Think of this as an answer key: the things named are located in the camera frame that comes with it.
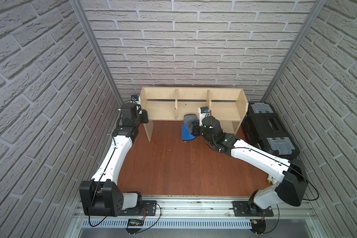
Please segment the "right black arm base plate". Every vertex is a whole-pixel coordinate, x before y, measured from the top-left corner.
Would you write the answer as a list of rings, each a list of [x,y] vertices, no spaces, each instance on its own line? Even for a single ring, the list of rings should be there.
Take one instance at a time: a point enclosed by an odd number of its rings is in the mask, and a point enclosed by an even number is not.
[[[273,217],[272,208],[261,209],[249,201],[233,201],[233,211],[236,217]]]

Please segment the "blue and grey cloth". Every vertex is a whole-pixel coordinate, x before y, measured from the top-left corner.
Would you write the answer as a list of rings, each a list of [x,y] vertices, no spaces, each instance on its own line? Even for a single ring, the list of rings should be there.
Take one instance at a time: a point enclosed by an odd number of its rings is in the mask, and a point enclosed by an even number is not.
[[[192,132],[194,124],[198,121],[198,117],[195,114],[188,114],[183,117],[183,123],[181,127],[181,138],[183,141],[190,141],[196,138]]]

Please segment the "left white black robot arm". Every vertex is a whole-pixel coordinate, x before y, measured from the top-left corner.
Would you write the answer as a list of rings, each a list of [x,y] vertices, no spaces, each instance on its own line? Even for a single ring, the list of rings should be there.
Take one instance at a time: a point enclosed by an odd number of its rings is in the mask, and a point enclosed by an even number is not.
[[[101,166],[90,180],[79,187],[80,199],[86,216],[117,217],[141,210],[139,192],[121,192],[119,174],[127,153],[139,133],[139,126],[148,123],[148,113],[138,99],[132,97],[120,108],[121,115],[111,134],[111,146]]]

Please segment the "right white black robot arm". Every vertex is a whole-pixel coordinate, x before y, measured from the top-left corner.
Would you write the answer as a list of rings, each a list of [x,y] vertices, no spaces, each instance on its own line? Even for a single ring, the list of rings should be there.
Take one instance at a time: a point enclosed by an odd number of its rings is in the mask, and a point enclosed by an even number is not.
[[[184,125],[193,136],[202,136],[213,150],[245,161],[273,177],[276,182],[272,186],[252,194],[248,201],[249,209],[263,210],[281,203],[294,207],[301,205],[308,186],[302,161],[276,157],[223,132],[220,122],[213,116],[202,120],[194,116],[185,120]]]

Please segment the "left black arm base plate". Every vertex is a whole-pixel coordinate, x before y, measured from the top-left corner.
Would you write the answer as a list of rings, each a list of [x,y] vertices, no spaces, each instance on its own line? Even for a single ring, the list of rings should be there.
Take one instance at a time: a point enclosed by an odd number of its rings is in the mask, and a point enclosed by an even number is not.
[[[157,204],[155,200],[143,200],[141,204],[135,208],[122,210],[120,216],[139,216],[152,217],[156,215]]]

